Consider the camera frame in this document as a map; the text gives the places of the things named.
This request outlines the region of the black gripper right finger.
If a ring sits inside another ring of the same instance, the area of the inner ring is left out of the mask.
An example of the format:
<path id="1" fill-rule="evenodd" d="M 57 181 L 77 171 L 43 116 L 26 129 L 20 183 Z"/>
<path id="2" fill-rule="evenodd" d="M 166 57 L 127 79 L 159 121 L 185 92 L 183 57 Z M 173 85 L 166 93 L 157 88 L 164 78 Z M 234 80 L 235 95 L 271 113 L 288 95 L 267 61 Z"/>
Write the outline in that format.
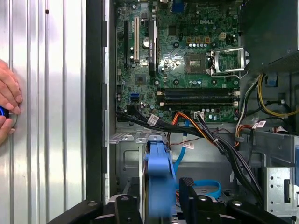
<path id="1" fill-rule="evenodd" d="M 286 224 L 287 221 L 242 200 L 225 204 L 215 197 L 197 195 L 193 179 L 179 179 L 179 202 L 188 224 Z"/>

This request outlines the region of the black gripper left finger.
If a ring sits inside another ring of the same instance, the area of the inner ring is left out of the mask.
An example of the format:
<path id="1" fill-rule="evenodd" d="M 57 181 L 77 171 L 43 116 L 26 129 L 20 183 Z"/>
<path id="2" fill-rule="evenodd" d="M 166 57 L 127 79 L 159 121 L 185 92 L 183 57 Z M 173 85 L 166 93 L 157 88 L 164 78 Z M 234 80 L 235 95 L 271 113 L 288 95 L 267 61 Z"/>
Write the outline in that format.
<path id="1" fill-rule="evenodd" d="M 50 224 L 141 224 L 139 212 L 139 178 L 133 177 L 121 194 L 113 195 L 107 204 L 83 200 L 53 220 Z"/>

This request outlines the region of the person's hand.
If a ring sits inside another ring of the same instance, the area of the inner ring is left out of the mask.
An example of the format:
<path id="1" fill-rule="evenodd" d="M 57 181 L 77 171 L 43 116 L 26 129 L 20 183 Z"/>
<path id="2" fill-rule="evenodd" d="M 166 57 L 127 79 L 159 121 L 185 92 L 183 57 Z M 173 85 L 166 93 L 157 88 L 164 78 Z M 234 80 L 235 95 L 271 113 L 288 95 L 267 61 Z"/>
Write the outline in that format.
<path id="1" fill-rule="evenodd" d="M 9 66 L 0 60 L 0 106 L 13 114 L 20 114 L 19 104 L 23 98 L 16 76 Z M 14 133 L 13 120 L 0 115 L 0 144 Z"/>

